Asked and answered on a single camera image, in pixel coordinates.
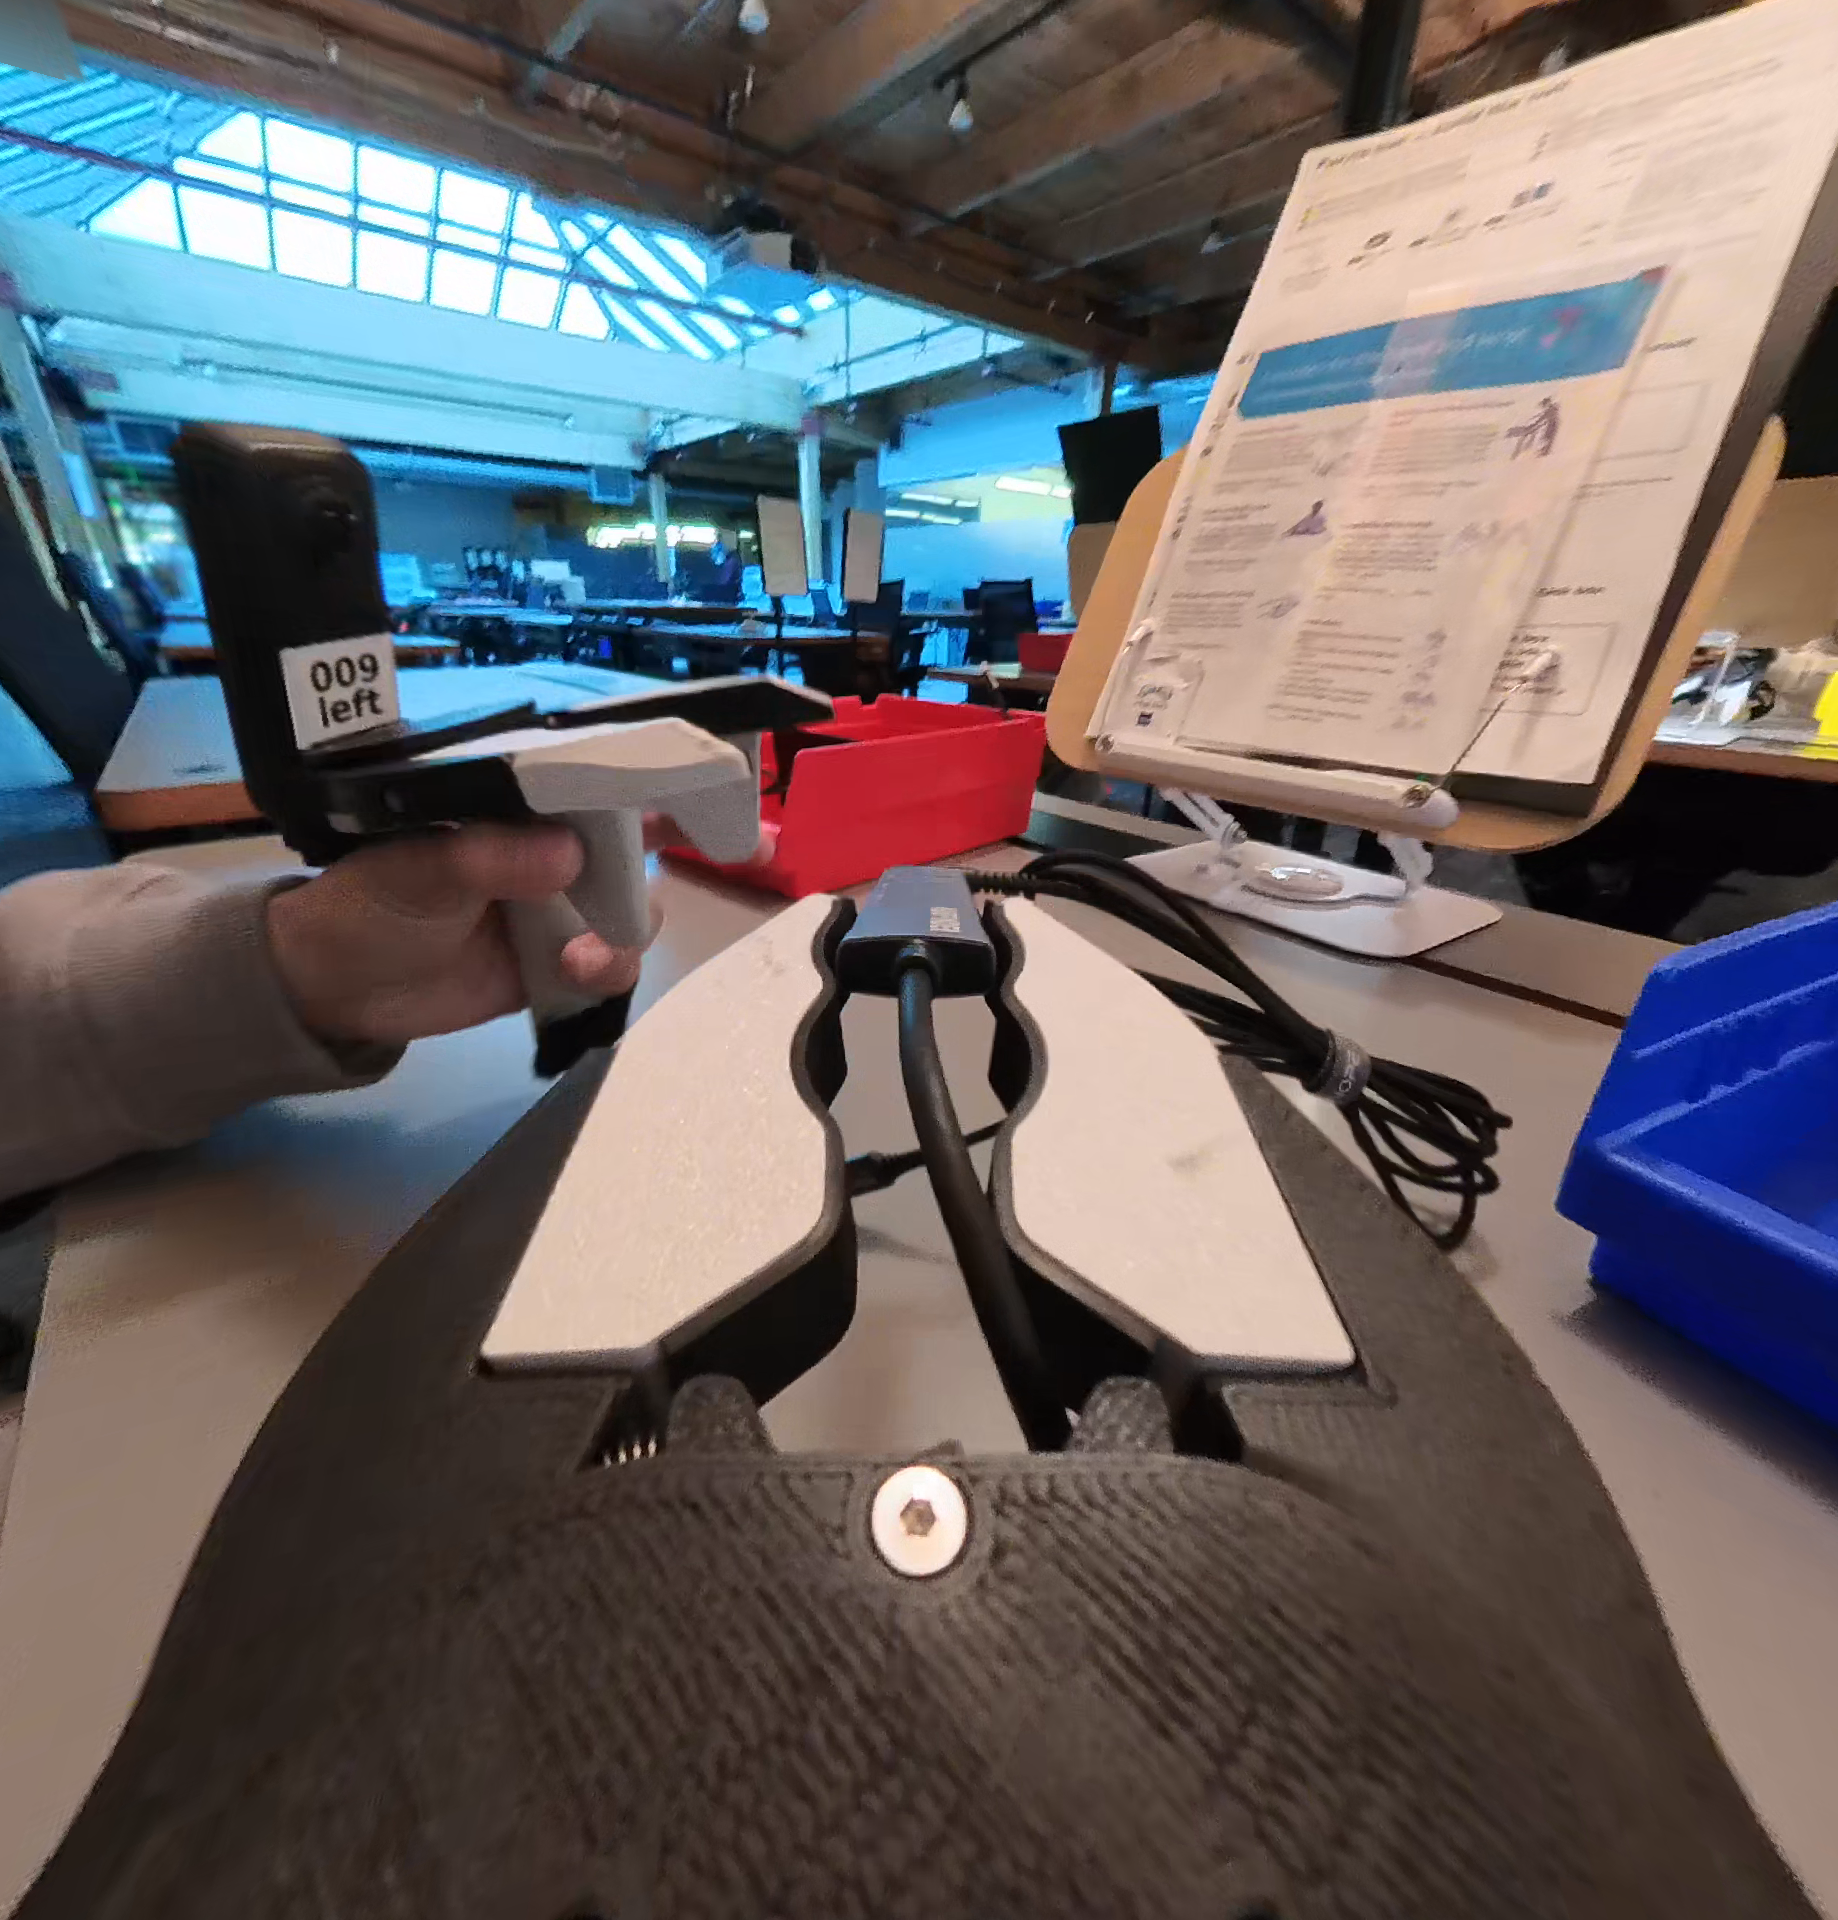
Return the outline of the red plastic bin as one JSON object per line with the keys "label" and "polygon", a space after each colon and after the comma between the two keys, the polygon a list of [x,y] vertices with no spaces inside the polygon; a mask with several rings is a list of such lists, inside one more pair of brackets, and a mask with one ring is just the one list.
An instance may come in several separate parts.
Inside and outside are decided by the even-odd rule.
{"label": "red plastic bin", "polygon": [[757,736],[766,859],[677,844],[669,859],[784,899],[874,883],[1014,839],[1032,823],[1047,725],[1034,712],[884,695]]}

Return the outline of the small blue-header instruction sheet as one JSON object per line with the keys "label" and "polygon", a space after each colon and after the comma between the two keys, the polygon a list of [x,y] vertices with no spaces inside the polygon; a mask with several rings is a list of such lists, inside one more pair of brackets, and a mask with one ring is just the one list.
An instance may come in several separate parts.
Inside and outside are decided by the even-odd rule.
{"label": "small blue-header instruction sheet", "polygon": [[1265,349],[1155,615],[1172,736],[1443,774],[1575,516],[1675,266],[1443,279],[1389,323]]}

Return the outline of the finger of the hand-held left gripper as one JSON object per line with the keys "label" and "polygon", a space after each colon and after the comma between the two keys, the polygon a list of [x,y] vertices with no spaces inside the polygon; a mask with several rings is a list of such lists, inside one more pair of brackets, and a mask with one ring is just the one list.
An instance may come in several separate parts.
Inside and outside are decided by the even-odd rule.
{"label": "finger of the hand-held left gripper", "polygon": [[753,859],[766,845],[761,774],[741,736],[677,718],[506,733],[523,800],[551,821],[620,812],[632,828],[666,818],[710,859]]}
{"label": "finger of the hand-held left gripper", "polygon": [[494,747],[485,747],[485,741],[499,733],[623,727],[662,718],[677,718],[710,733],[734,736],[830,720],[836,699],[815,686],[783,678],[662,682],[643,689],[586,696],[571,707],[525,707],[511,714],[499,712],[494,718],[461,718],[450,727],[425,727],[409,733],[407,755],[444,755],[453,747],[490,755]]}

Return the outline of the grey usb hub with cable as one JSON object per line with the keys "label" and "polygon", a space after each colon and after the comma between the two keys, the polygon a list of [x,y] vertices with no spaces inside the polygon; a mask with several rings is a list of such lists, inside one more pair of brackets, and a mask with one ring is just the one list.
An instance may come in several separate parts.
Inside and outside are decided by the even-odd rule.
{"label": "grey usb hub with cable", "polygon": [[836,954],[853,995],[884,995],[898,1009],[898,1059],[919,1163],[930,1180],[973,1319],[1032,1450],[1063,1450],[1072,1408],[1032,1319],[997,1208],[949,1086],[939,1041],[944,995],[988,995],[997,954],[967,878],[949,867],[895,867],[858,906]]}

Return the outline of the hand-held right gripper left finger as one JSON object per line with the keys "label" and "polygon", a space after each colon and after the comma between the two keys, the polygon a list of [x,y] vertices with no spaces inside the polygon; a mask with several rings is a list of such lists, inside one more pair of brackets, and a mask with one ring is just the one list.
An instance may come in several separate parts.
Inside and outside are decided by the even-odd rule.
{"label": "hand-held right gripper left finger", "polygon": [[803,1378],[858,1307],[836,1095],[856,904],[790,904],[620,1041],[482,1334],[490,1373]]}

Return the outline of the person's left forearm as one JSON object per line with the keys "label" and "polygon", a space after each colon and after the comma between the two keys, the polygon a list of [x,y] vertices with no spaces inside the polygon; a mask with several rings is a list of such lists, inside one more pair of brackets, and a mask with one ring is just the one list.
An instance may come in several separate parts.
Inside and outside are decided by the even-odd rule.
{"label": "person's left forearm", "polygon": [[286,994],[269,904],[304,883],[127,859],[0,891],[0,1204],[398,1066]]}

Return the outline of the large printed instruction sheet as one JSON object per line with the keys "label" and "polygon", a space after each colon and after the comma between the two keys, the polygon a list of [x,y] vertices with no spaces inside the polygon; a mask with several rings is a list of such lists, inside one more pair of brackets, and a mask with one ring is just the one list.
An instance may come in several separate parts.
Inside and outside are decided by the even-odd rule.
{"label": "large printed instruction sheet", "polygon": [[1098,705],[1094,741],[1117,758],[1214,758],[1172,736],[1180,678],[1158,651],[1155,615],[1183,574],[1183,530],[1265,349],[1389,323],[1443,279],[1656,250],[1675,285],[1496,671],[1483,727],[1451,766],[1591,779],[1838,127],[1831,56],[1838,4],[1753,4],[1306,156],[1201,411],[1166,543],[1138,601],[1139,633]]}

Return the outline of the wooden table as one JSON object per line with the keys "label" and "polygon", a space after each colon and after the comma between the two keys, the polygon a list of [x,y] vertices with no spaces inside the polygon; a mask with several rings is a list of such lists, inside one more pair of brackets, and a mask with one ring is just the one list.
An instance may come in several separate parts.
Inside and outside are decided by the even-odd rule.
{"label": "wooden table", "polygon": [[1650,762],[1838,782],[1838,733],[1786,725],[1667,720],[1650,747]]}

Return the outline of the black ceiling pole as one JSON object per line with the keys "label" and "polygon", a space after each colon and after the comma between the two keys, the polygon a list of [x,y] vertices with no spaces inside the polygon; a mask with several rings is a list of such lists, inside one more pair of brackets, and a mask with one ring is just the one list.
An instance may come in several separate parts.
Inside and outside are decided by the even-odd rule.
{"label": "black ceiling pole", "polygon": [[1340,135],[1375,135],[1411,115],[1423,14],[1423,0],[1361,7],[1353,63],[1340,93]]}

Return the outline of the black monitor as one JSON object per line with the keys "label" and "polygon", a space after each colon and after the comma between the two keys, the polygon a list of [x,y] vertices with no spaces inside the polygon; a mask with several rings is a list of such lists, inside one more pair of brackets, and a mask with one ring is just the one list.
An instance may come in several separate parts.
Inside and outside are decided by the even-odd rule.
{"label": "black monitor", "polygon": [[1057,425],[1075,525],[1110,525],[1143,475],[1165,457],[1158,406]]}
{"label": "black monitor", "polygon": [[1838,475],[1838,290],[1825,302],[1817,324],[1780,401],[1786,454],[1780,478]]}

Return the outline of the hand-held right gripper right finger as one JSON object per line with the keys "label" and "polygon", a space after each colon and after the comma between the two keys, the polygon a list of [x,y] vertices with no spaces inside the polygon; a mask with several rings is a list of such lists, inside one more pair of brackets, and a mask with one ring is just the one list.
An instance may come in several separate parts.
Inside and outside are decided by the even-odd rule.
{"label": "hand-held right gripper right finger", "polygon": [[1246,1378],[1338,1378],[1358,1346],[1219,1050],[1043,906],[997,911],[1025,1089],[994,1140],[1001,1231],[1148,1348]]}

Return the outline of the person's left hand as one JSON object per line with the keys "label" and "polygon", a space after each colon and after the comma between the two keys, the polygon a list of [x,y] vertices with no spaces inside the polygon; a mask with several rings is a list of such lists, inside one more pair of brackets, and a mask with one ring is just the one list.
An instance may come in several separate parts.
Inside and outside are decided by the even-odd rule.
{"label": "person's left hand", "polygon": [[571,933],[523,955],[511,906],[547,911],[586,849],[569,828],[445,828],[376,839],[269,892],[266,944],[282,995],[320,1041],[407,1046],[554,994],[604,1004],[639,984],[643,948]]}

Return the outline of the blue plastic bin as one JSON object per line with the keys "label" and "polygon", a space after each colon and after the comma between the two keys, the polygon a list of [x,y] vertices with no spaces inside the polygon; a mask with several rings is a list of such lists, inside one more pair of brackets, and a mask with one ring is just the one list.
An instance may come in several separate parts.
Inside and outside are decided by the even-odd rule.
{"label": "blue plastic bin", "polygon": [[1652,967],[1556,1213],[1598,1287],[1838,1435],[1838,899]]}

